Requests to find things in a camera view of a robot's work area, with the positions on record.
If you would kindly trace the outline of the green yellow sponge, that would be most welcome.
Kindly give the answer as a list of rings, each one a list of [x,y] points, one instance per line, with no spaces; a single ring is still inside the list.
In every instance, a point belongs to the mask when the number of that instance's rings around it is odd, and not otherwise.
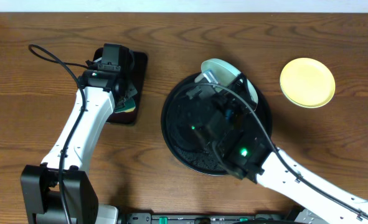
[[[124,98],[117,102],[114,113],[130,113],[136,109],[136,103],[133,97]]]

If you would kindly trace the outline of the light blue plate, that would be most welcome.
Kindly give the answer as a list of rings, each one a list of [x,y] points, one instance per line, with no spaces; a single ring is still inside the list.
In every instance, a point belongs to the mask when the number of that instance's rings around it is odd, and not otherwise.
[[[243,80],[240,80],[240,81],[247,87],[246,92],[248,94],[248,97],[250,98],[251,105],[253,106],[254,109],[257,108],[258,93],[255,87],[246,78],[246,76],[236,67],[234,67],[233,65],[229,64],[228,62],[224,60],[212,58],[212,59],[208,59],[202,62],[201,71],[203,72],[205,70],[212,70],[214,74],[217,76],[217,78],[219,79],[218,84],[223,85],[223,86],[229,86],[230,84],[234,82],[234,80],[238,76],[243,75],[244,79],[247,81],[247,84],[245,84]]]

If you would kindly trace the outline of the yellow plate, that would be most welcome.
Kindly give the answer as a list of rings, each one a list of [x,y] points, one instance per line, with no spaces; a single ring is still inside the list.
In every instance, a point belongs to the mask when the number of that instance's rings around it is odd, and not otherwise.
[[[312,58],[296,58],[283,67],[280,88],[293,104],[319,108],[332,100],[336,82],[325,64]]]

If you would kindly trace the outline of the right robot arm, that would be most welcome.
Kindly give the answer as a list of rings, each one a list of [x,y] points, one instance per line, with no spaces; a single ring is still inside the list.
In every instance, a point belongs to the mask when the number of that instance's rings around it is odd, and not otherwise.
[[[211,137],[210,147],[226,173],[279,192],[328,223],[368,223],[368,200],[312,173],[273,144],[269,105],[245,75],[220,85],[195,74],[183,90],[189,98],[224,102],[213,109],[223,116],[213,122],[222,135]]]

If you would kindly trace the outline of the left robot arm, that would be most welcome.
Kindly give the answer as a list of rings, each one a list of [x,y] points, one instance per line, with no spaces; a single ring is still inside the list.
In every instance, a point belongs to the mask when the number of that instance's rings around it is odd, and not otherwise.
[[[57,142],[38,166],[27,165],[21,187],[29,223],[117,223],[118,209],[100,204],[88,178],[106,123],[133,124],[145,71],[86,70]]]

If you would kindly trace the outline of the black rectangular tray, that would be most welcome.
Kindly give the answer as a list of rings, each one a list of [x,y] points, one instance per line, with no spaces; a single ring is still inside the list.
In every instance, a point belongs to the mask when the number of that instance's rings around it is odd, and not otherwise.
[[[103,47],[95,51],[93,61],[88,61],[87,70],[98,70],[97,63],[100,62],[103,52]],[[143,89],[144,76],[146,73],[146,67],[148,62],[148,56],[143,52],[134,53],[134,68],[131,72],[124,72],[130,76],[134,86],[136,87],[138,94],[133,98],[136,103],[136,109],[130,113],[113,113],[108,117],[107,123],[109,124],[134,124],[138,115],[139,104],[141,100],[141,92]]]

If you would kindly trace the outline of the round black tray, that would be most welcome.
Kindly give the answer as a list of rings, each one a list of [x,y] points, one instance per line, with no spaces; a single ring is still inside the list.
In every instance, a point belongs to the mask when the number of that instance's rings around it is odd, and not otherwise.
[[[254,120],[250,124],[242,121],[241,132],[231,130],[221,141],[212,141],[206,149],[183,148],[183,81],[180,81],[167,96],[161,115],[161,130],[171,153],[188,168],[207,175],[231,174],[239,179],[255,180],[263,174],[262,164],[271,153],[268,138],[272,132],[272,115],[267,100],[260,90],[258,106],[251,105],[247,87],[237,77],[223,90],[239,99]]]

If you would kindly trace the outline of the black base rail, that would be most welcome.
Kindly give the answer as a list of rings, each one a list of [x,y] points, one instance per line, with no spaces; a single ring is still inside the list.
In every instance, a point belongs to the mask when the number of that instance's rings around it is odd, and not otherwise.
[[[117,224],[229,224],[229,223],[294,223],[281,215],[194,215],[126,213],[118,216]]]

